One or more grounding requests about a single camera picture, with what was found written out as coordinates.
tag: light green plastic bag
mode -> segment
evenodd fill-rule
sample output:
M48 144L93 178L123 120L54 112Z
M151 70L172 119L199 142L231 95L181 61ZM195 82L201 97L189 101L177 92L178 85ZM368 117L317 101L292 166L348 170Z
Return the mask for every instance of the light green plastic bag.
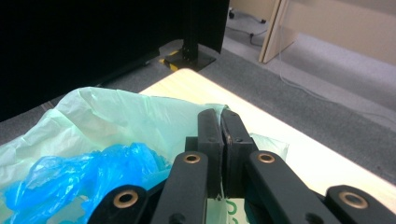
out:
M196 105L99 88L71 91L28 133L0 146L0 190L24 179L43 156L72 157L115 144L129 146L132 142L142 142L173 161L184 151L186 136L197 135L197 115L209 108L215 109L219 119L227 106ZM255 141L268 143L265 138L253 137ZM1 191L0 221L3 222L11 211L6 208ZM208 207L216 211L208 210L207 223L227 222L225 202L209 202Z

